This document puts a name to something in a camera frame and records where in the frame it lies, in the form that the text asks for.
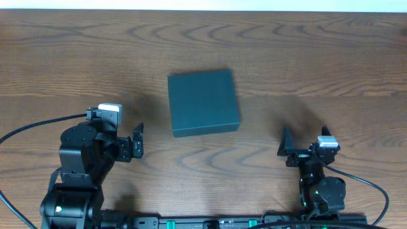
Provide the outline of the dark green box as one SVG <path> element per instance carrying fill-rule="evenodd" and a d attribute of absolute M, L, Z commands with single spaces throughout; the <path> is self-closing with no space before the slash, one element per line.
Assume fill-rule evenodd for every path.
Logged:
<path fill-rule="evenodd" d="M 170 75 L 168 91 L 174 137 L 238 130 L 240 116 L 231 70 Z"/>

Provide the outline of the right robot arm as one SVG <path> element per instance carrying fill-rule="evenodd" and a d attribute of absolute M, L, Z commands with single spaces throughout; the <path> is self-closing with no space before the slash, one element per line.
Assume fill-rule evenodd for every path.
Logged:
<path fill-rule="evenodd" d="M 344 180 L 324 174 L 324 167 L 334 162 L 339 150 L 340 145 L 326 126 L 322 127 L 321 135 L 307 149 L 295 148 L 289 127 L 284 127 L 277 155 L 286 157 L 287 167 L 299 169 L 304 220 L 332 216 L 344 210 Z"/>

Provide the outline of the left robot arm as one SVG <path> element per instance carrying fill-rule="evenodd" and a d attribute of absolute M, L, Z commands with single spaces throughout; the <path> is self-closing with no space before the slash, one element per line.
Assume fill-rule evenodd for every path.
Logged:
<path fill-rule="evenodd" d="M 143 130 L 140 123 L 132 137 L 118 137 L 117 127 L 102 120 L 65 130 L 61 167 L 52 174 L 40 206 L 42 228 L 132 228 L 127 214 L 102 209 L 102 184 L 115 162 L 142 158 Z"/>

